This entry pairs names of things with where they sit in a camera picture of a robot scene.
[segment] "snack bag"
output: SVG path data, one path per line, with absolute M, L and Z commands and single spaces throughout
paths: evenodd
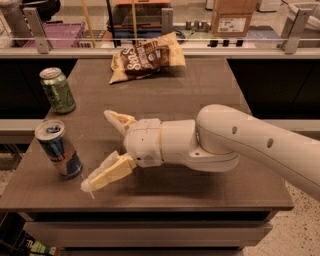
M 141 79 L 164 66 L 185 66 L 185 58 L 175 33 L 138 43 L 114 54 L 110 84 Z
M 159 72 L 160 67 L 169 59 L 169 49 L 158 47 L 156 41 L 133 46 L 116 53 L 111 62 L 113 75 L 110 84 L 133 79 Z

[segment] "blue and silver can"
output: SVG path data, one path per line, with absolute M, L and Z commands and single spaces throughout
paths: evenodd
M 82 170 L 82 164 L 73 144 L 66 136 L 60 120 L 44 121 L 35 130 L 35 136 L 60 174 L 71 179 Z

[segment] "green soda can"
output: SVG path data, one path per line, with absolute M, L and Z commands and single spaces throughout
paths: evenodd
M 41 85 L 53 110 L 66 114 L 75 108 L 75 102 L 65 74 L 60 68 L 46 68 L 40 72 Z

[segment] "table top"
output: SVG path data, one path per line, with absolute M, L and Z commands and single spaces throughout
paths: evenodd
M 82 173 L 60 177 L 34 139 L 2 198 L 0 209 L 25 212 L 212 211 L 283 209 L 293 202 L 284 181 L 261 164 L 241 156 L 225 173 L 206 173 L 181 166 L 136 168 L 124 179 L 85 193 L 80 184 L 114 150 L 123 153 L 120 134 L 105 119 L 110 109 L 141 118 L 195 119 L 209 104 L 244 112 L 248 105 L 224 58 L 189 57 L 186 67 L 163 69 L 141 80 L 109 85 L 110 59 L 80 59 L 68 78 L 76 109 L 67 115 L 52 110 L 83 163 Z

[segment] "can lid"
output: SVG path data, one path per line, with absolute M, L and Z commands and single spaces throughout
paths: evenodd
M 40 77 L 43 79 L 52 79 L 61 74 L 60 68 L 46 68 L 40 72 Z
M 34 132 L 36 138 L 41 141 L 49 141 L 65 131 L 65 125 L 60 120 L 48 120 L 39 124 Z

